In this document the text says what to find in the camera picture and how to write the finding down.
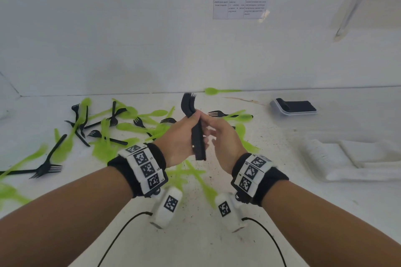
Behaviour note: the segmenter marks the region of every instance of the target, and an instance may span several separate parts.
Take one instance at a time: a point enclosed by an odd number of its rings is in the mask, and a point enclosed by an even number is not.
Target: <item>white device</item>
[[[243,215],[240,206],[243,204],[235,198],[231,192],[220,193],[214,199],[221,214],[223,224],[230,232],[237,232],[247,224],[242,220]]]
[[[149,222],[158,229],[167,228],[177,211],[177,206],[183,198],[183,193],[176,187],[161,190],[159,194],[153,194],[156,199]]]

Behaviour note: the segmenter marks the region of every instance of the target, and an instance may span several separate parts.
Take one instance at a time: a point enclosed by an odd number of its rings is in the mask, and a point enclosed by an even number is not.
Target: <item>forearm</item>
[[[262,206],[311,266],[401,266],[401,245],[354,215],[278,181]]]
[[[2,266],[68,266],[131,198],[114,167],[44,194],[0,220]]]

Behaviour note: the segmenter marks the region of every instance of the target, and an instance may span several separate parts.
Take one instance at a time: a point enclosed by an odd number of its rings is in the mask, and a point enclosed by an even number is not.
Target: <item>person's right hand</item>
[[[216,139],[212,140],[218,163],[223,170],[231,174],[237,160],[247,151],[241,143],[238,134],[223,118],[211,117],[203,112],[200,114],[203,125],[215,129],[210,134]]]

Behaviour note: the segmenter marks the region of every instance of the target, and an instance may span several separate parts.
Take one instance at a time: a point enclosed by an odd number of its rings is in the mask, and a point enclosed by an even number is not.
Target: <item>person's left hand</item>
[[[159,147],[166,160],[167,168],[178,165],[186,158],[193,155],[192,150],[192,128],[198,123],[201,116],[200,111],[196,111],[190,118],[184,117],[179,122],[174,123],[170,129],[153,143]],[[205,149],[209,147],[210,131],[203,128],[203,138]]]

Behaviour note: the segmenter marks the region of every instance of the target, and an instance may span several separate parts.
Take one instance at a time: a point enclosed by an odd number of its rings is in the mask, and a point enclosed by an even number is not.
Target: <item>black wristband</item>
[[[264,173],[264,176],[259,181],[259,183],[257,183],[257,182],[252,183],[251,180],[254,179],[256,173],[258,173],[258,171],[260,171],[261,169],[258,168],[257,164],[252,164],[254,161],[246,162],[246,160],[251,156],[252,156],[251,153],[245,153],[235,163],[232,173],[231,173],[231,175],[233,176],[231,185],[238,191],[237,196],[241,202],[251,203],[251,204],[256,204],[258,206],[261,206],[264,196],[266,195],[266,193],[268,193],[270,188],[273,187],[273,185],[276,182],[278,182],[279,180],[289,180],[289,179],[288,179],[288,176],[286,176],[283,172],[278,170],[268,158],[265,158],[262,155],[260,155],[260,156],[254,155],[254,157],[258,158],[260,162],[265,163],[264,167],[266,167],[268,165],[268,164],[266,164],[266,162],[267,162],[267,163],[271,164],[271,168],[269,168],[267,171],[263,170],[266,172]],[[250,174],[245,174],[245,178],[243,178],[243,179],[245,179],[247,181],[246,186],[249,186],[250,184],[258,184],[256,192],[254,193],[253,196],[248,194],[249,188],[245,188],[245,186],[241,186],[241,184],[237,185],[238,183],[235,183],[239,172],[241,171],[241,169],[243,168],[243,166],[245,164],[247,164],[248,169],[251,168],[249,170],[251,170],[251,172],[253,173],[253,176]]]
[[[149,143],[147,145],[158,166],[164,172],[164,170],[166,169],[166,160],[164,159],[162,151],[158,148],[158,146],[153,143]],[[132,168],[129,166],[126,158],[118,155],[117,157],[110,160],[107,165],[116,168],[124,176],[129,186],[131,187],[133,195],[132,198],[143,196],[141,185],[136,179],[135,174],[133,173]]]

